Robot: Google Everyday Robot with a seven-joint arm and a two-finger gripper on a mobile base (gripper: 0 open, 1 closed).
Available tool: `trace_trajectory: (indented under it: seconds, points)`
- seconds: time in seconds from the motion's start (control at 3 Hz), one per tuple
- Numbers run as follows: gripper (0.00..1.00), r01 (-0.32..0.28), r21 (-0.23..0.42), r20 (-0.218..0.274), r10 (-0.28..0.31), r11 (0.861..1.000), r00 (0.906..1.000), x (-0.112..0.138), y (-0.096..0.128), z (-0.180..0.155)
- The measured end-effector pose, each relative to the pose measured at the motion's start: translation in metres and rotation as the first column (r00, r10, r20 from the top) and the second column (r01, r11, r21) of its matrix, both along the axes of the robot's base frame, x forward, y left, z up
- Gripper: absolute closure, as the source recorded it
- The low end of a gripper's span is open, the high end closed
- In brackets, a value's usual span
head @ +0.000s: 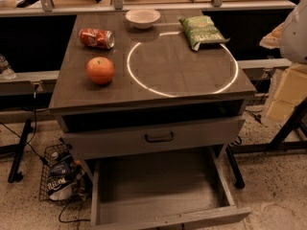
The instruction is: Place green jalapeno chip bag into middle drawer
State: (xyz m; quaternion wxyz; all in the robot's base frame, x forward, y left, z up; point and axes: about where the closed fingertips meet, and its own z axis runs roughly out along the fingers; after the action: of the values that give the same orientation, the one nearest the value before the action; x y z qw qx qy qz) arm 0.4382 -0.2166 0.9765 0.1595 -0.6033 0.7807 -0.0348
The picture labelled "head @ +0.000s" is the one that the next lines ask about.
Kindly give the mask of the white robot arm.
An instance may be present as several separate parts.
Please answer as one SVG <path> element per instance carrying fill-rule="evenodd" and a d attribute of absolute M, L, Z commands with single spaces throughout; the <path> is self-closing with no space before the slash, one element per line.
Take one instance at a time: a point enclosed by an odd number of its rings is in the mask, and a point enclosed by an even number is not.
<path fill-rule="evenodd" d="M 307 97 L 307 0 L 300 0 L 286 20 L 261 39 L 260 45 L 278 49 L 291 62 L 281 75 L 267 112 L 271 120 L 284 122 Z"/>

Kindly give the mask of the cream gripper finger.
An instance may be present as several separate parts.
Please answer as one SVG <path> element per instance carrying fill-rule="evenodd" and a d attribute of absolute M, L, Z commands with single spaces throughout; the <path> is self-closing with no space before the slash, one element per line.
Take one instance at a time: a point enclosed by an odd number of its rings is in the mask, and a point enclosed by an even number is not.
<path fill-rule="evenodd" d="M 292 64 L 281 75 L 281 80 L 272 96 L 267 117 L 281 123 L 288 120 L 307 97 L 307 65 Z"/>
<path fill-rule="evenodd" d="M 282 31 L 283 23 L 279 24 L 270 33 L 265 35 L 259 45 L 267 49 L 275 49 L 280 47 L 280 37 Z"/>

